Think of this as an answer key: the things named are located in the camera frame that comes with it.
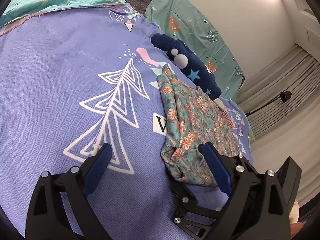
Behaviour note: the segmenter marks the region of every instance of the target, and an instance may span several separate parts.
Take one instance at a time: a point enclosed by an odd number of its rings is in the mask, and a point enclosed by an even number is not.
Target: bed
[[[0,206],[13,226],[24,236],[42,171],[65,172],[108,142],[113,158],[88,201],[110,236],[190,240],[171,221],[176,200],[160,157],[166,116],[155,82],[168,64],[196,86],[150,42],[159,26],[126,0],[14,0],[0,22]],[[245,114],[221,100],[239,153],[252,161]],[[216,187],[189,188],[204,207],[227,200]]]

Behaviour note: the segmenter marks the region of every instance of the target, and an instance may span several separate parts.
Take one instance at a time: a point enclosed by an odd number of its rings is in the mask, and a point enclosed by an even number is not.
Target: teal blanket
[[[12,20],[45,12],[57,11],[71,8],[88,8],[118,5],[129,7],[125,0],[12,0],[3,16],[0,18],[0,25],[7,24]],[[132,17],[138,13],[132,10]]]

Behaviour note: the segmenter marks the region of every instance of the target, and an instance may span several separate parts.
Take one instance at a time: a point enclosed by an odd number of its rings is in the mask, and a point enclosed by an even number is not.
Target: light blue star
[[[187,77],[191,79],[191,81],[193,82],[196,78],[200,79],[199,76],[198,76],[198,73],[199,73],[199,70],[197,70],[196,72],[194,72],[192,69],[191,69],[191,73],[190,75],[188,75]]]

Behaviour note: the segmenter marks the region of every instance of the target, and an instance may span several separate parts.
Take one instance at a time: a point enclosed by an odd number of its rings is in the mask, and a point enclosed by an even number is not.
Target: teal floral cloth
[[[216,186],[198,146],[210,141],[221,155],[238,155],[239,147],[230,126],[201,88],[189,87],[168,65],[157,81],[167,115],[167,135],[161,151],[165,165],[179,182]]]

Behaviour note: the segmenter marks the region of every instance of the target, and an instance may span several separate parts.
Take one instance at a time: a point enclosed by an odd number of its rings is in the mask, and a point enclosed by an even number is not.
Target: green bedsheet
[[[219,32],[188,0],[152,0],[145,17],[170,37],[180,39],[214,73],[222,96],[236,98],[243,73]]]

